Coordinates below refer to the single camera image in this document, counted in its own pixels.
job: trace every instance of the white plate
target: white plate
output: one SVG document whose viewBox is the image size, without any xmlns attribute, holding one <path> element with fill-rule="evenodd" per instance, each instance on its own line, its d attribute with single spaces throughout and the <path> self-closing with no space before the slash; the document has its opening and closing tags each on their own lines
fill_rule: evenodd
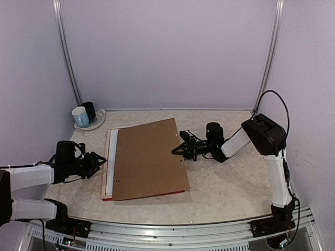
<svg viewBox="0 0 335 251">
<path fill-rule="evenodd" d="M 94 130 L 96 128 L 98 128 L 99 126 L 101 126 L 106 119 L 106 110 L 95 110 L 95 118 L 92 122 L 90 122 L 89 126 L 84 128 L 84 127 L 79 127 L 77 126 L 77 123 L 74 124 L 74 127 L 76 129 L 80 129 L 83 131 L 90 131 L 90 130 Z"/>
</svg>

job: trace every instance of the metal base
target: metal base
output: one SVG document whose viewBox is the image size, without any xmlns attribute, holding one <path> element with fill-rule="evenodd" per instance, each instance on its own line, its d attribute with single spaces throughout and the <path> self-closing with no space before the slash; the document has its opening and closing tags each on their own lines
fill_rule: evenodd
<svg viewBox="0 0 335 251">
<path fill-rule="evenodd" d="M 77 237 L 71 250 L 103 250 L 103 251 L 212 251 L 212 250 L 250 250 L 249 244 L 277 236 L 278 234 L 253 237 L 250 223 L 254 220 L 268 219 L 270 215 L 253 219 L 233 222 L 192 224 L 192 225 L 140 225 L 123 224 L 102 221 L 92 223 L 88 238 Z M 298 211 L 293 212 L 297 221 Z M 23 240 L 22 249 L 26 251 L 31 237 L 42 239 L 42 225 L 32 221 L 28 226 L 26 238 Z M 300 213 L 300 229 L 308 231 L 313 251 L 321 251 L 319 234 L 314 218 L 309 208 L 302 208 Z M 71 238 L 59 232 L 46 230 L 46 242 L 62 244 L 64 238 Z"/>
</svg>

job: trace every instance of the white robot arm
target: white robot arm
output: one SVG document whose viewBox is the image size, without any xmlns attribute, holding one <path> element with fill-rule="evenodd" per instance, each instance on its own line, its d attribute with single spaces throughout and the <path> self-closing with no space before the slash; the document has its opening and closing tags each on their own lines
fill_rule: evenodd
<svg viewBox="0 0 335 251">
<path fill-rule="evenodd" d="M 180 136 L 185 142 L 172 150 L 172 153 L 193 161 L 196 161 L 198 154 L 211 153 L 216 161 L 222 163 L 252 142 L 264 156 L 272 185 L 272 217 L 270 220 L 252 222 L 253 236 L 273 234 L 295 227 L 292 220 L 295 200 L 289 187 L 286 161 L 286 132 L 280 125 L 267 116 L 258 114 L 243 122 L 241 128 L 226 140 L 223 128 L 215 122 L 206 125 L 207 140 L 201 140 L 185 131 L 181 131 Z"/>
<path fill-rule="evenodd" d="M 80 154 L 76 155 L 75 147 Z M 72 182 L 65 180 L 73 175 L 88 179 L 106 161 L 94 152 L 85 153 L 85 144 L 59 141 L 48 162 L 0 167 L 0 226 L 11 220 L 44 219 L 48 220 L 46 228 L 70 235 L 76 230 L 77 236 L 87 237 L 90 222 L 70 218 L 65 204 L 44 196 L 50 184 Z"/>
<path fill-rule="evenodd" d="M 234 136 L 227 140 L 221 147 L 225 157 L 231 158 L 243 147 L 251 143 L 249 136 L 241 128 Z M 269 172 L 272 186 L 272 205 L 284 208 L 292 201 L 284 174 L 284 163 L 286 163 L 286 149 L 279 151 L 278 155 L 265 155 L 265 163 Z"/>
</svg>

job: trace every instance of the marble tabletop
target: marble tabletop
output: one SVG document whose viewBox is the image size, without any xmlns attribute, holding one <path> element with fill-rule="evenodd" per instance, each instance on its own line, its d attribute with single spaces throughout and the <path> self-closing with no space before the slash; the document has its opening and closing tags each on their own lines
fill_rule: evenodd
<svg viewBox="0 0 335 251">
<path fill-rule="evenodd" d="M 178 130 L 205 139 L 206 124 L 218 122 L 230 137 L 250 118 L 246 111 L 118 111 L 107 112 L 92 131 L 76 129 L 72 141 L 104 156 L 109 128 L 175 118 Z M 202 157 L 186 161 L 190 191 L 173 195 L 102 201 L 102 171 L 92 178 L 49 186 L 46 198 L 68 206 L 69 216 L 134 224 L 198 224 L 239 220 L 270 213 L 271 184 L 263 157 L 252 144 L 224 163 Z"/>
</svg>

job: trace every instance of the white wall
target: white wall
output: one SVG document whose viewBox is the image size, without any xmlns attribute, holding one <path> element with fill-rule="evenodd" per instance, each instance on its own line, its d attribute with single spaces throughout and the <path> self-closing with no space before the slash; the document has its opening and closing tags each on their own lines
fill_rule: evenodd
<svg viewBox="0 0 335 251">
<path fill-rule="evenodd" d="M 286 0 L 268 89 L 291 114 L 288 164 L 303 205 L 310 205 L 325 250 L 335 249 L 335 1 Z M 265 115 L 286 127 L 272 94 Z"/>
<path fill-rule="evenodd" d="M 275 0 L 62 1 L 84 100 L 106 109 L 249 109 Z"/>
<path fill-rule="evenodd" d="M 0 166 L 47 161 L 73 107 L 52 1 L 0 1 Z M 17 250 L 21 231 L 3 225 L 0 250 Z"/>
</svg>

